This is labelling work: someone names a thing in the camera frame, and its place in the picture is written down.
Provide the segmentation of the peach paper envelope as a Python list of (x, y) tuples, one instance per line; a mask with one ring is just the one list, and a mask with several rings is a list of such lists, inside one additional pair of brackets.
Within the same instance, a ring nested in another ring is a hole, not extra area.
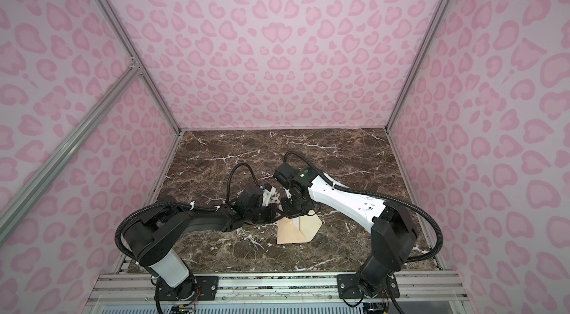
[(322, 220), (317, 215), (282, 218), (277, 226), (277, 244), (304, 244), (315, 238), (322, 227)]

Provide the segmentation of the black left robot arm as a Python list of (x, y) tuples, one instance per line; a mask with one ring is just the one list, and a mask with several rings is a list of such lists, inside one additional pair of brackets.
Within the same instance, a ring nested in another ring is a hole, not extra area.
[(174, 251), (187, 232), (232, 232), (244, 225), (269, 224), (282, 219), (277, 204), (234, 201), (197, 207), (174, 200), (157, 201), (128, 215), (117, 227), (115, 245), (173, 290), (191, 286), (193, 273)]

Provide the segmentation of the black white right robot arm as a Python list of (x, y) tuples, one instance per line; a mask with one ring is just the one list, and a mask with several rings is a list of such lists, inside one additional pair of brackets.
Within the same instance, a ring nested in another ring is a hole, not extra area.
[(286, 190), (281, 199), (286, 217), (308, 215), (317, 204), (324, 204), (371, 234), (371, 254), (356, 273), (356, 286), (368, 298), (381, 293), (386, 278), (402, 269), (418, 238), (407, 207), (347, 189), (311, 168), (297, 169), (283, 163), (273, 177)]

